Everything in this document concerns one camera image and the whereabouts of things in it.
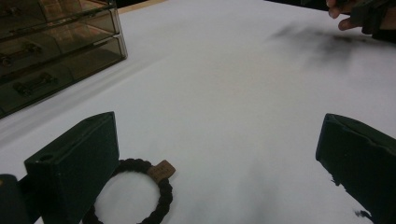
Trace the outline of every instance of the brown tag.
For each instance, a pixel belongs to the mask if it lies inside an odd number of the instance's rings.
[[[171,165],[168,161],[162,161],[158,165],[153,166],[148,169],[148,175],[155,181],[155,183],[160,183],[165,178],[169,178],[176,171],[175,167]]]

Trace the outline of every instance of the transparent drawer organizer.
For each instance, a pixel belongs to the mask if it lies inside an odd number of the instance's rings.
[[[3,21],[0,119],[127,57],[111,0],[0,0]]]

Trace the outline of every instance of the human hand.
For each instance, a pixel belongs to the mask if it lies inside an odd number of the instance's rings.
[[[336,0],[326,0],[326,5],[329,7],[329,16],[333,19],[338,18],[341,13],[348,13],[360,0],[349,0],[347,3],[337,6]],[[345,31],[359,27],[359,25],[352,24],[350,18],[344,19],[338,23],[338,29]],[[381,30],[396,30],[396,7],[388,9],[384,19],[379,27]]]

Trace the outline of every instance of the braided hair tie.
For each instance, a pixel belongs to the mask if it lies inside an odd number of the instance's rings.
[[[154,168],[154,166],[152,166],[149,161],[143,161],[140,159],[137,160],[127,159],[125,161],[120,160],[119,167],[117,167],[117,169],[114,171],[113,175],[111,176],[114,177],[124,172],[138,172],[151,176],[151,178],[153,178],[157,182],[157,185],[160,188],[160,199],[158,200],[157,207],[149,215],[149,217],[146,217],[140,224],[160,224],[163,221],[163,218],[166,216],[166,214],[168,214],[170,209],[170,204],[173,201],[172,186],[169,184],[168,177],[156,178],[158,176],[155,176],[155,174],[152,173],[152,168]],[[92,205],[90,210],[85,214],[85,217],[82,219],[82,223],[104,224],[96,216],[94,205]]]

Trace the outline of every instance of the white table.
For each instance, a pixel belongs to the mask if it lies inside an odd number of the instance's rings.
[[[396,137],[395,45],[262,0],[169,0],[120,20],[128,60],[0,120],[2,174],[22,178],[30,155],[115,111],[121,159],[177,168],[163,223],[370,223],[315,151],[326,113]],[[158,197],[148,177],[121,175],[97,215],[137,223]]]

